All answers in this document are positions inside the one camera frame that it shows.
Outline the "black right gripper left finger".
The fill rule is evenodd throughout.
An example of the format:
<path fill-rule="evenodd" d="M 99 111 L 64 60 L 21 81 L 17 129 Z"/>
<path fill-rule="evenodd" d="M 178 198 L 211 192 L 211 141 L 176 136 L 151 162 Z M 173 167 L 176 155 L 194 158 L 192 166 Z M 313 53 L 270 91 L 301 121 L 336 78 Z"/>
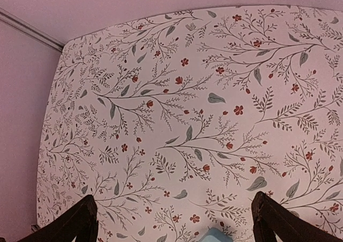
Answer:
<path fill-rule="evenodd" d="M 97 212 L 94 197 L 86 195 L 53 222 L 20 241 L 97 241 Z"/>

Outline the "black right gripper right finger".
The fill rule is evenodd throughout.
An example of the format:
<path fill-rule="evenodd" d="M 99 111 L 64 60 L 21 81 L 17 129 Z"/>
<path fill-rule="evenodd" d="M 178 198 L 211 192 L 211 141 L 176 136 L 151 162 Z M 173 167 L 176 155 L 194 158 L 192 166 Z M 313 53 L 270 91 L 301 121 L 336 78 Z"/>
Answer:
<path fill-rule="evenodd" d="M 251 212 L 255 241 L 342 241 L 298 218 L 263 192 L 256 193 Z"/>

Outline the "teal power strip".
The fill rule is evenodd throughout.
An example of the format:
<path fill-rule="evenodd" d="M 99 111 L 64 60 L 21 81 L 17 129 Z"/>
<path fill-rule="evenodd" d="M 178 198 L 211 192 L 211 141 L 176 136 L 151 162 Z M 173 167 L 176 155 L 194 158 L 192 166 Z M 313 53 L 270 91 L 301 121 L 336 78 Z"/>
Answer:
<path fill-rule="evenodd" d="M 199 242 L 233 242 L 233 239 L 217 228 L 210 228 Z"/>

